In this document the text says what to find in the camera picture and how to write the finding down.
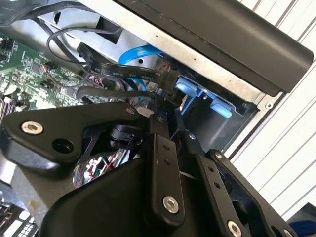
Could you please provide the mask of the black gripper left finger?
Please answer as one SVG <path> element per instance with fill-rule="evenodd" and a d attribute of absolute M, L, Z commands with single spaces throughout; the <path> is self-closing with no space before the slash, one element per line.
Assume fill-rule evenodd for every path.
<path fill-rule="evenodd" d="M 61 179 L 81 161 L 130 150 L 145 162 L 147 219 L 178 227 L 185 210 L 176 145 L 169 136 L 172 105 L 153 100 L 151 109 L 146 117 L 125 102 L 111 102 L 10 114 L 0 125 L 1 151 L 18 166 Z"/>

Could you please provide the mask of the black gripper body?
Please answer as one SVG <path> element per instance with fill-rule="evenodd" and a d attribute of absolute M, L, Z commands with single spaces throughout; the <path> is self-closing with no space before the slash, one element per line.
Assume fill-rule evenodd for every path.
<path fill-rule="evenodd" d="M 226 225 L 215 216 L 190 156 L 178 155 L 185 221 L 175 230 L 146 217 L 145 162 L 130 161 L 64 195 L 47 212 L 41 237 L 225 237 Z"/>

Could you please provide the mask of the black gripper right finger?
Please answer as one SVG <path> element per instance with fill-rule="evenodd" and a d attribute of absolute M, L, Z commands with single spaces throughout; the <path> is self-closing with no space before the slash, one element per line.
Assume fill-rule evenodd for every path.
<path fill-rule="evenodd" d="M 180 167 L 192 175 L 200 190 L 193 204 L 202 208 L 199 223 L 210 222 L 207 233 L 216 237 L 295 237 L 297 233 L 246 178 L 218 150 L 204 152 L 198 138 L 185 129 L 181 112 L 169 119 Z"/>

